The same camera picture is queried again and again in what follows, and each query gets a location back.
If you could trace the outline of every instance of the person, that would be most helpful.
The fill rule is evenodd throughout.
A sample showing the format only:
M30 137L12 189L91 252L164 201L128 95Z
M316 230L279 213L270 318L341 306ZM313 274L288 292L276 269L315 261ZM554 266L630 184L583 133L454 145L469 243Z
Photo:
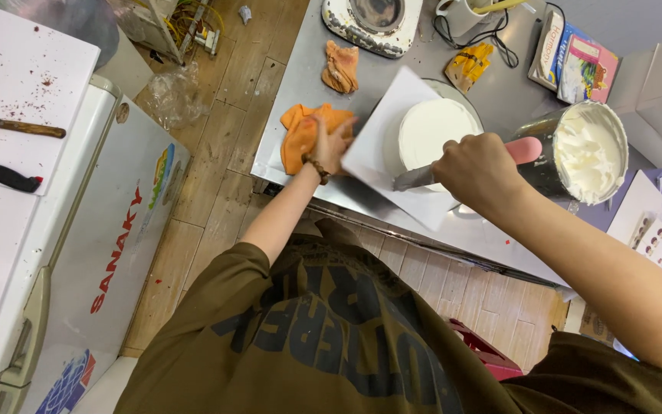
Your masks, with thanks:
M196 279L140 357L116 413L662 414L662 269L541 196L500 138L445 145L457 200L553 269L640 362L555 332L528 375L496 381L421 297L329 221L293 233L349 141L318 123L313 156Z

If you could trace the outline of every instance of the white mug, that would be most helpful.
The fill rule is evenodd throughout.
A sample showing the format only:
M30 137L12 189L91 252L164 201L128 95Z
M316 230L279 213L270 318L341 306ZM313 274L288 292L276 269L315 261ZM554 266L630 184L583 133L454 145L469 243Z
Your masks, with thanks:
M451 3L451 5L446 10L442 10L441 7L446 3ZM477 7L486 7L492 4L492 0L480 0L476 3L480 3ZM468 32L488 14L480 15L472 12L468 0L440 0L436 6L436 15L446 17L449 22L452 38L458 38Z

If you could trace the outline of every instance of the pink spatula handle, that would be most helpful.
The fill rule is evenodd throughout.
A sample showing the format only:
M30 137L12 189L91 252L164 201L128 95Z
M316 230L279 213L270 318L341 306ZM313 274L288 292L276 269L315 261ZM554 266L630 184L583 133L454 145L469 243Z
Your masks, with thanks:
M505 144L515 164L526 164L533 162L541 156L543 145L534 136L526 136Z

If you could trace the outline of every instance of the orange towel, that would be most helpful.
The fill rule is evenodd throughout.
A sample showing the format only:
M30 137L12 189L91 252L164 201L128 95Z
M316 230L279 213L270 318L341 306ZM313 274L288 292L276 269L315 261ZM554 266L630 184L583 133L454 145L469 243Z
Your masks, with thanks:
M348 94L359 89L357 82L357 63L359 48L341 48L334 41L326 42L328 67L321 74L321 79L329 87Z
M332 133L342 122L354 116L354 113L348 110L331 109L331 104L327 103L318 109L307 108L300 104L288 109L280 118L280 122L288 128L288 133L280 147L282 165L288 175L295 175L300 171L303 167L301 155L312 153L316 146L318 127L313 118L307 118L314 113L326 121L328 133ZM349 136L352 136L351 128L344 135L345 138Z

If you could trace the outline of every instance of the kitchen scale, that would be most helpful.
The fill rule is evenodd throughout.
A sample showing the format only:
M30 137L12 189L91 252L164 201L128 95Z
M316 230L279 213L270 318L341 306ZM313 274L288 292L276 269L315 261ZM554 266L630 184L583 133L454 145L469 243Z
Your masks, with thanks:
M402 57L413 45L423 0L324 0L329 30L386 58Z

